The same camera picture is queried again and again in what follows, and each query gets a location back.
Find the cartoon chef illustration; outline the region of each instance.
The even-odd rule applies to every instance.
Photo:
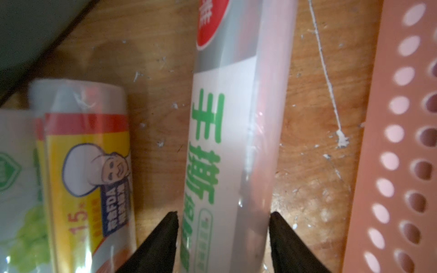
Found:
[[[64,161],[62,180],[76,197],[123,179],[128,179],[132,189],[130,153],[127,157],[116,152],[107,154],[95,144],[83,143],[71,148]]]

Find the white crack mark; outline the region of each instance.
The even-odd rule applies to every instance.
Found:
[[[349,138],[347,138],[344,135],[341,129],[340,117],[338,115],[338,110],[337,110],[337,103],[335,102],[335,97],[334,97],[334,89],[331,81],[329,80],[328,70],[326,68],[325,59],[323,57],[322,43],[320,41],[319,29],[317,28],[316,15],[314,14],[314,9],[312,7],[312,0],[308,0],[308,5],[309,5],[309,11],[311,12],[312,24],[314,26],[314,34],[316,35],[317,45],[319,47],[319,55],[320,55],[320,61],[322,62],[323,74],[325,74],[326,84],[328,85],[329,96],[331,97],[335,118],[337,120],[338,130],[336,131],[336,134],[338,136],[338,147],[345,148],[349,145]]]
[[[335,168],[334,170],[335,170],[335,173],[336,173],[336,175],[338,176],[338,178],[340,178],[340,180],[343,181],[343,178],[341,178],[341,175],[340,175],[340,171],[337,170],[337,168]]]

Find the plastic bag roll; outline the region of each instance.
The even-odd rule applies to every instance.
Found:
[[[30,99],[54,272],[115,272],[136,249],[125,93],[40,79]]]
[[[184,273],[258,272],[295,0],[200,2],[182,221]]]
[[[0,272],[51,273],[30,111],[0,109]]]

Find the green grape illustration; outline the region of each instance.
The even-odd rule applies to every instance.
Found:
[[[10,264],[19,273],[29,273],[41,264],[50,262],[47,225],[42,205],[31,208],[24,217],[14,244],[9,248]]]

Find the wood grain surface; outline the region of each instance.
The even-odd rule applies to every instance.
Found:
[[[382,0],[298,5],[272,210],[332,272],[344,255],[381,9]],[[197,14],[198,0],[101,0],[31,75],[127,91],[138,243],[182,209]],[[4,107],[27,107],[26,88]],[[262,270],[273,273],[269,246]]]

